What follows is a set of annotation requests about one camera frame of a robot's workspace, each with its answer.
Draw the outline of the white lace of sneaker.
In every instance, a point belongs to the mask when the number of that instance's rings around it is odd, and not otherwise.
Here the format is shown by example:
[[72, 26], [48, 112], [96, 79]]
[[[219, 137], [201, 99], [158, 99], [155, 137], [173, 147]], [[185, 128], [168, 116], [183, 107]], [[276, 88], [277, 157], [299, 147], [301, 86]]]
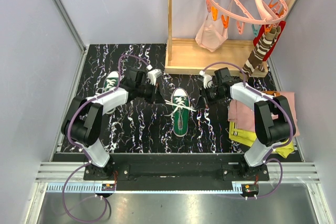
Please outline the white lace of sneaker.
[[171, 101], [165, 100], [165, 103], [167, 105], [171, 105], [172, 107], [174, 107], [173, 111], [170, 114], [166, 115], [166, 116], [172, 116], [179, 109], [181, 109], [181, 110], [182, 109], [186, 109], [186, 110], [189, 110], [189, 111], [192, 111], [192, 112], [196, 112], [195, 108], [185, 105], [186, 101], [187, 101], [187, 97], [186, 96], [177, 97], [175, 99], [175, 102], [174, 101], [171, 102]]

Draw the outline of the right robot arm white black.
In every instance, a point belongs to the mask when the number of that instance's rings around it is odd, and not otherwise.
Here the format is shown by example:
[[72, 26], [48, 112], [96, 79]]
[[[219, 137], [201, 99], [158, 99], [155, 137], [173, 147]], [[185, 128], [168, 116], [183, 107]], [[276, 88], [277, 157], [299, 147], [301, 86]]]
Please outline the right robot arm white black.
[[257, 167], [266, 162], [271, 151], [283, 142], [289, 142], [296, 128], [289, 102], [283, 95], [274, 97], [259, 92], [247, 83], [234, 79], [228, 68], [221, 68], [210, 76], [199, 72], [203, 86], [199, 89], [196, 108], [208, 109], [223, 98], [236, 100], [249, 107], [254, 113], [256, 140], [244, 154], [238, 167], [239, 176], [250, 180], [257, 174]]

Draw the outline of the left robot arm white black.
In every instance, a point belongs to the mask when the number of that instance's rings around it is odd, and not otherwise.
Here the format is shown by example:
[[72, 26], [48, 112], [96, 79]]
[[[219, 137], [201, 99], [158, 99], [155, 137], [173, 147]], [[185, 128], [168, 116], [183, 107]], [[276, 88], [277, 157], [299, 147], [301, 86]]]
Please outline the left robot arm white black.
[[61, 132], [86, 153], [95, 167], [95, 174], [103, 180], [113, 175], [108, 164], [110, 156], [99, 140], [102, 117], [136, 98], [150, 104], [163, 104], [157, 79], [163, 74], [160, 69], [148, 72], [131, 69], [122, 78], [117, 71], [108, 74], [101, 94], [94, 97], [74, 97], [62, 123]]

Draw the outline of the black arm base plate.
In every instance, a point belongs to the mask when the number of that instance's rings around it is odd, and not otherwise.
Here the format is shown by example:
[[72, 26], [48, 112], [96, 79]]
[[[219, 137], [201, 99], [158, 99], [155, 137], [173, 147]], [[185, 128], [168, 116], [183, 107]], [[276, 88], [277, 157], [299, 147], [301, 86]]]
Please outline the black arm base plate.
[[127, 181], [139, 177], [210, 177], [224, 181], [269, 181], [268, 169], [263, 167], [257, 175], [243, 177], [238, 164], [220, 163], [124, 163], [113, 164], [109, 168], [89, 166], [84, 171], [84, 180]]

